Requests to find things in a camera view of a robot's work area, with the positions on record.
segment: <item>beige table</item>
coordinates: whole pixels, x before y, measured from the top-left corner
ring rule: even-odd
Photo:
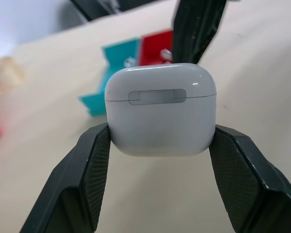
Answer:
[[[91,118],[78,96],[97,89],[100,47],[170,27],[175,1],[95,21],[20,46],[27,80],[0,97],[0,233],[18,232],[52,169]],[[201,66],[218,91],[217,122],[252,137],[291,181],[291,0],[228,5]],[[99,233],[233,232],[209,152],[134,158],[113,146]]]

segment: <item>airpods case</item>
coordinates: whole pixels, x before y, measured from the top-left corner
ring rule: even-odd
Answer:
[[[107,83],[105,103],[111,140],[128,155],[197,155],[214,135],[215,83],[195,64],[120,70]]]

